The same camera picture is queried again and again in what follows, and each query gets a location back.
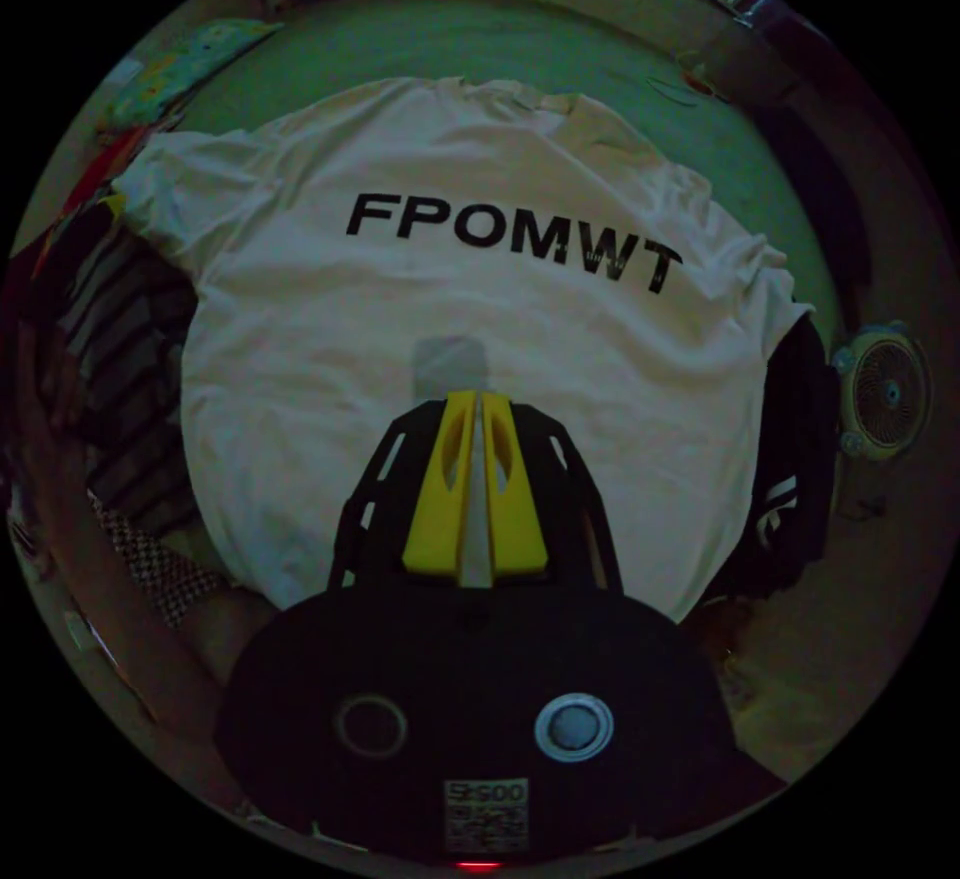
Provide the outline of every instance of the yellow bracket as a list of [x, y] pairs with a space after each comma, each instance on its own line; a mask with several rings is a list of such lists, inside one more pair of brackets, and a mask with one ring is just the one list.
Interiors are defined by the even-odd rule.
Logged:
[[[407, 572], [460, 582], [476, 408], [475, 392], [452, 392], [447, 396], [403, 553]], [[493, 582], [542, 573], [547, 568], [547, 547], [510, 400], [484, 393], [482, 414]]]
[[[523, 463], [510, 400], [484, 393], [483, 452], [494, 582], [546, 571], [547, 547]], [[503, 488], [497, 466], [503, 471]]]
[[403, 552], [407, 572], [460, 579], [477, 394], [451, 392]]

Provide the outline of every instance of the fan grille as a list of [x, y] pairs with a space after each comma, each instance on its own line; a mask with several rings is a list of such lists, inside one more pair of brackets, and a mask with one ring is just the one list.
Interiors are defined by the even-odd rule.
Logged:
[[926, 391], [908, 349], [889, 340], [874, 343], [857, 368], [854, 409], [860, 429], [886, 449], [904, 445], [922, 425]]

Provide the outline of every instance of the red light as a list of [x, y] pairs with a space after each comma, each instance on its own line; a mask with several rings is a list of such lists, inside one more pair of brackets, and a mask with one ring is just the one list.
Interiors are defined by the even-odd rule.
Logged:
[[503, 865], [502, 862], [458, 862], [457, 868], [464, 872], [472, 872], [477, 875], [483, 872], [493, 872]]

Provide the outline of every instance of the small fan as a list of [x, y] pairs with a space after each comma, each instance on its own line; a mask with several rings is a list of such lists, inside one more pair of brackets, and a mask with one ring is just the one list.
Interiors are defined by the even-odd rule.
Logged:
[[864, 326], [839, 349], [840, 448], [871, 461], [902, 455], [930, 417], [933, 382], [926, 356], [902, 322]]

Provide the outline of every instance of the qr code sticker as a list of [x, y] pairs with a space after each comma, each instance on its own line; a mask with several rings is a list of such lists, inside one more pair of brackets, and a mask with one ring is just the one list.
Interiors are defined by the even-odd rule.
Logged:
[[526, 779], [455, 780], [445, 786], [448, 852], [526, 852], [529, 848]]

